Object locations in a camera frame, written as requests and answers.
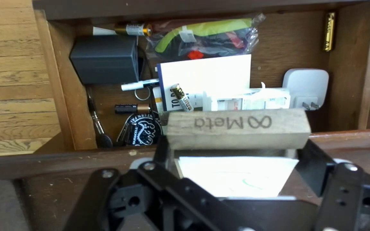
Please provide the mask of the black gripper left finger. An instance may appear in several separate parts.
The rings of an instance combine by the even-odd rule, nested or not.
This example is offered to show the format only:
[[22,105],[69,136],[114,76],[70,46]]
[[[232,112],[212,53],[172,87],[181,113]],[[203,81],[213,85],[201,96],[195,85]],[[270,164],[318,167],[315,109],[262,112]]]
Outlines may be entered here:
[[166,136],[162,136],[157,144],[153,162],[158,166],[164,167],[168,159],[167,153],[168,153],[168,141]]

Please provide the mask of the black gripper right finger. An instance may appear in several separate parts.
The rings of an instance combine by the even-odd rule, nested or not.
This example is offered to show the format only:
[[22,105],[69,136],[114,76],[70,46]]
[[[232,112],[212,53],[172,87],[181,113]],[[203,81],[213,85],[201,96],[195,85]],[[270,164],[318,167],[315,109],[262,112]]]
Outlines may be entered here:
[[322,185],[335,162],[312,140],[298,153],[295,170],[308,185]]

